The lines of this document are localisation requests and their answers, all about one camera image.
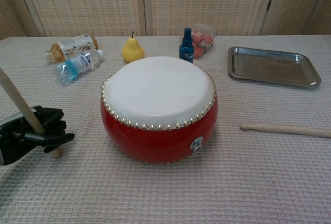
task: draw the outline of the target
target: blue spray bottle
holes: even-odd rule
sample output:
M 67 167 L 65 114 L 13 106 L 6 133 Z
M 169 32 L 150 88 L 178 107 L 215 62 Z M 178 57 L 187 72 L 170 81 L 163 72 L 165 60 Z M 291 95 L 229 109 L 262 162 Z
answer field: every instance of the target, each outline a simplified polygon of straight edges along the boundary
M 186 27 L 184 29 L 184 37 L 181 46 L 179 47 L 179 58 L 193 63 L 194 47 L 192 45 L 192 29 Z

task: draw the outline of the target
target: robotic hand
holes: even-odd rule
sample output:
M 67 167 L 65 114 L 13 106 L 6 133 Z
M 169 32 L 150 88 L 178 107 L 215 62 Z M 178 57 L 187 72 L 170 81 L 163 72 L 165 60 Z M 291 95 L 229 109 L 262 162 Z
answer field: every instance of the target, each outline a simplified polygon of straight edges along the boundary
M 21 113 L 0 121 L 0 165 L 16 162 L 37 146 L 45 147 L 44 152 L 49 153 L 74 139 L 73 133 L 65 133 L 67 125 L 61 120 L 61 109 L 36 106 L 32 111 L 44 133 L 34 132 Z

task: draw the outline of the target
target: yellow pear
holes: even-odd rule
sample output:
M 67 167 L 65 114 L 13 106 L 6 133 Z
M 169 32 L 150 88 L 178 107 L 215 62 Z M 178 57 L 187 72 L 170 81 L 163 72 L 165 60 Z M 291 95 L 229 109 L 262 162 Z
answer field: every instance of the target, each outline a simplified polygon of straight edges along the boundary
M 133 33 L 122 48 L 122 57 L 128 63 L 144 58 L 144 50 L 137 39 L 133 37 Z

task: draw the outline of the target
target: metal tray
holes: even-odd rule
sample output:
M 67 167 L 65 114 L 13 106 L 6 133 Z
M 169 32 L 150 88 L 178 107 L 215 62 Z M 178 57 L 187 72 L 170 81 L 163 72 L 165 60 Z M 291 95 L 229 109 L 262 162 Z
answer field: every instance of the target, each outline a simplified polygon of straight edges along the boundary
M 229 48 L 228 72 L 235 78 L 317 87 L 321 78 L 310 60 L 297 53 Z

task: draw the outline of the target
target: white drum head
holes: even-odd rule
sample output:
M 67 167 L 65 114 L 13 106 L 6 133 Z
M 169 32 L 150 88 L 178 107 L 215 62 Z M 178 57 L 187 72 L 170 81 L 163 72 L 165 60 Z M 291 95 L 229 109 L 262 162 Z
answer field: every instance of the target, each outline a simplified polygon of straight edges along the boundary
M 132 62 L 110 77 L 103 102 L 119 121 L 143 129 L 171 129 L 199 119 L 214 102 L 210 77 L 194 64 L 174 57 Z

